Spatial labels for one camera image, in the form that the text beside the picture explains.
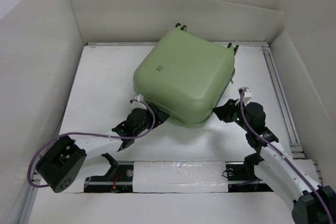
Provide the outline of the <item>light green suitcase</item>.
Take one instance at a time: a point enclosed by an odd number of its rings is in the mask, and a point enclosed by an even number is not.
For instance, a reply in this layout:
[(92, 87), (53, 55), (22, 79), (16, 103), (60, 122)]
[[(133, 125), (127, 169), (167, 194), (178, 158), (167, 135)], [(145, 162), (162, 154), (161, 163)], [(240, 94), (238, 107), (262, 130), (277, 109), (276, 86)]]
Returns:
[(136, 68), (133, 88), (175, 124), (201, 127), (232, 82), (238, 48), (196, 37), (177, 23)]

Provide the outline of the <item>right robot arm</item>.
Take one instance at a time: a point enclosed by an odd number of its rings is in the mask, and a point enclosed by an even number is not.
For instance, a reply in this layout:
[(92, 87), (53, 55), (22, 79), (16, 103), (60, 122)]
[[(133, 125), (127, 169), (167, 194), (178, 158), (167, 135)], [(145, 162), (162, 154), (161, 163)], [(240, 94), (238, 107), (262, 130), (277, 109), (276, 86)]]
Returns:
[(228, 100), (213, 108), (220, 121), (236, 123), (245, 130), (246, 140), (255, 152), (241, 165), (228, 165), (223, 173), (238, 186), (257, 180), (264, 182), (291, 211), (294, 223), (335, 223), (335, 191), (322, 186), (300, 168), (266, 127), (266, 114), (259, 103), (243, 104)]

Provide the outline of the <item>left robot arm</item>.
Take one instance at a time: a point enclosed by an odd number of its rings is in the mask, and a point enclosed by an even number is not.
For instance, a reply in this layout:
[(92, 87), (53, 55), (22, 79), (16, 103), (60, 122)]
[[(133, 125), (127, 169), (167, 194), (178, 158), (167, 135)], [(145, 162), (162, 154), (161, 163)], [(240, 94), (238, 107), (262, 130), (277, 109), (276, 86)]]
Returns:
[(50, 148), (35, 171), (55, 193), (80, 178), (113, 181), (120, 175), (120, 165), (112, 154), (130, 147), (168, 118), (168, 113), (150, 103), (145, 109), (133, 109), (126, 120), (106, 134), (78, 133), (78, 140), (72, 139), (71, 133), (62, 134), (48, 143)]

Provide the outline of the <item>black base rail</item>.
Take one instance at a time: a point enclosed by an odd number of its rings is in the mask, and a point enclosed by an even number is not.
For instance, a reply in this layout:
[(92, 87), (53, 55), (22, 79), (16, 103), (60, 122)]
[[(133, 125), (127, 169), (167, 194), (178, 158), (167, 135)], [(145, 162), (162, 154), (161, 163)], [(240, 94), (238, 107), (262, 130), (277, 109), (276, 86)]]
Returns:
[(86, 193), (254, 193), (270, 192), (244, 171), (242, 162), (123, 162), (116, 174), (88, 177)]

